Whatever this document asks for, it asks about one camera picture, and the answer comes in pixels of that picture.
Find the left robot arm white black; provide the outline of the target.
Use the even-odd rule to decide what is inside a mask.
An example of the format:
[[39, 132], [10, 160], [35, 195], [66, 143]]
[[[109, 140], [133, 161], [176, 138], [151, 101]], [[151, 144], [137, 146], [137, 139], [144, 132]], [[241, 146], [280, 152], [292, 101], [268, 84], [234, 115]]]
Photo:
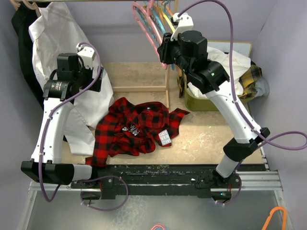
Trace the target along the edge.
[[86, 47], [77, 53], [57, 56], [57, 68], [43, 87], [44, 116], [31, 159], [21, 171], [35, 182], [69, 185], [81, 180], [88, 188], [97, 186], [99, 177], [85, 164], [62, 163], [64, 129], [77, 94], [85, 89], [100, 91], [103, 68], [94, 68], [95, 51]]

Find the red black plaid shirt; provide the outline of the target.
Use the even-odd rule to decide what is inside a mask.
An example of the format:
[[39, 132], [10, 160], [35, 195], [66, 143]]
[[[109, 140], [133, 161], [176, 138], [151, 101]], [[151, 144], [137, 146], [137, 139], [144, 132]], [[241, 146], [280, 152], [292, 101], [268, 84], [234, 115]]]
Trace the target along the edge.
[[95, 129], [94, 152], [85, 163], [105, 167], [108, 157], [119, 154], [139, 156], [155, 151], [156, 146], [170, 147], [179, 135], [179, 126], [189, 112], [176, 108], [170, 112], [161, 102], [137, 105], [125, 97], [110, 106]]

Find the pink plastic hanger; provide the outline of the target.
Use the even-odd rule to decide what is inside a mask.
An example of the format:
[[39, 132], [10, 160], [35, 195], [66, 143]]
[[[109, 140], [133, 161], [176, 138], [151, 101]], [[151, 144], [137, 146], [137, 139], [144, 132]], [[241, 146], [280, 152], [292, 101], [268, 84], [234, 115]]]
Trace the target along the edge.
[[160, 61], [157, 49], [162, 43], [163, 36], [159, 34], [155, 24], [153, 23], [149, 15], [153, 3], [153, 0], [144, 0], [143, 4], [139, 3], [138, 1], [134, 1], [132, 3], [132, 13], [136, 22], [139, 24], [140, 28], [145, 33], [149, 43], [151, 44], [155, 54], [157, 55], [158, 60]]

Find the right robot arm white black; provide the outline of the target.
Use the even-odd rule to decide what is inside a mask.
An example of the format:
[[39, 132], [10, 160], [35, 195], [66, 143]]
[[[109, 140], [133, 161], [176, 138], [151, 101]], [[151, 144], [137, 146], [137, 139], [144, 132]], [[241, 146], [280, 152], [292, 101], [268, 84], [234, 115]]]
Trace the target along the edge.
[[226, 70], [219, 62], [208, 58], [207, 43], [201, 32], [195, 30], [179, 33], [176, 39], [171, 33], [165, 33], [157, 52], [162, 63], [178, 66], [229, 124], [234, 137], [224, 146], [224, 156], [213, 173], [214, 184], [225, 187], [238, 164], [258, 148], [270, 131], [252, 119], [232, 92]]

